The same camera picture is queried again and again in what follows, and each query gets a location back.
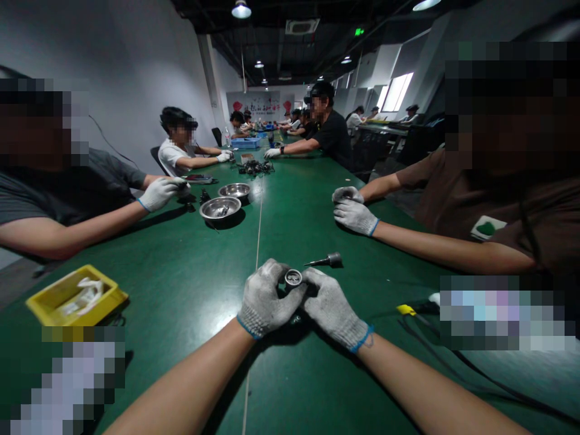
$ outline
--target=work glove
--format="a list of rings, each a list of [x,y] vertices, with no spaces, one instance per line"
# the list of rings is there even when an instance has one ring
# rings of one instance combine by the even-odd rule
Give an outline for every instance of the work glove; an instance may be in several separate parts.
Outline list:
[[[229,154],[220,154],[220,155],[216,155],[217,161],[220,163],[223,163],[225,161],[228,161],[230,159],[230,155]]]
[[[358,318],[333,277],[308,268],[302,272],[302,280],[318,288],[316,297],[304,300],[308,315],[336,342],[356,353],[372,334],[373,327]]]
[[[138,201],[149,213],[165,207],[173,196],[177,194],[179,187],[173,179],[158,178],[143,193]]]
[[[364,198],[354,186],[339,187],[332,194],[332,202],[335,204],[341,199],[352,199],[353,201],[364,204]]]
[[[278,299],[278,281],[289,270],[288,265],[269,259],[246,280],[237,319],[256,340],[285,324],[302,302],[306,284],[290,290],[285,298]]]
[[[178,198],[186,198],[190,195],[190,193],[192,192],[192,187],[186,180],[180,177],[173,177],[173,181],[175,182],[178,188],[177,191]]]
[[[351,199],[341,199],[334,207],[334,220],[348,229],[372,236],[379,219],[364,205]]]
[[[276,158],[280,155],[280,148],[270,148],[264,153],[265,159]]]

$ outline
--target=banner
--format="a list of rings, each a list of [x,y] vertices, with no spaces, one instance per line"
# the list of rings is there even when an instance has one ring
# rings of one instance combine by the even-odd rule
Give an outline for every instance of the banner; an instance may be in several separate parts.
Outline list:
[[[262,118],[262,121],[280,121],[284,119],[286,111],[292,111],[294,102],[293,95],[284,95],[284,100],[280,98],[279,91],[248,91],[227,92],[228,111],[244,112],[246,110],[252,113],[252,121]]]

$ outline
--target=gray t-shirt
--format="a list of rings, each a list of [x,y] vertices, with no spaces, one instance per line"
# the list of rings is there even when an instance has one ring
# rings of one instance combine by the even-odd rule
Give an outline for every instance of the gray t-shirt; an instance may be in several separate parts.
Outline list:
[[[0,167],[0,225],[50,218],[64,226],[121,208],[135,200],[146,174],[109,153],[89,149],[84,165],[61,172]]]

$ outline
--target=ceiling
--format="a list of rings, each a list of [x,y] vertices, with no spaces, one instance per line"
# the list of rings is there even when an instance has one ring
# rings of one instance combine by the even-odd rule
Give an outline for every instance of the ceiling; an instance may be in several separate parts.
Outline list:
[[[413,12],[419,0],[247,0],[252,15],[232,16],[235,0],[172,0],[197,34],[212,35],[214,47],[250,86],[266,78],[269,85],[313,83],[319,76],[332,81],[356,68],[356,60],[382,44],[401,44],[431,28],[435,18],[480,0],[442,0]],[[286,20],[319,18],[313,34],[285,34]],[[364,34],[355,36],[357,28]],[[342,65],[344,56],[353,62]],[[264,68],[254,68],[261,60]],[[283,73],[292,79],[282,81]]]

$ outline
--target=metal bowl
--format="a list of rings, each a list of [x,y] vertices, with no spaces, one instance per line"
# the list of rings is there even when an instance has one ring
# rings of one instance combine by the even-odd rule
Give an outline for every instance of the metal bowl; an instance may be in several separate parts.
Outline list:
[[[243,201],[250,194],[251,187],[245,183],[227,184],[217,191],[219,196],[228,196],[230,198],[237,198]]]
[[[239,199],[221,196],[205,202],[199,209],[199,214],[206,221],[218,222],[237,213],[240,208],[242,208],[242,203]]]

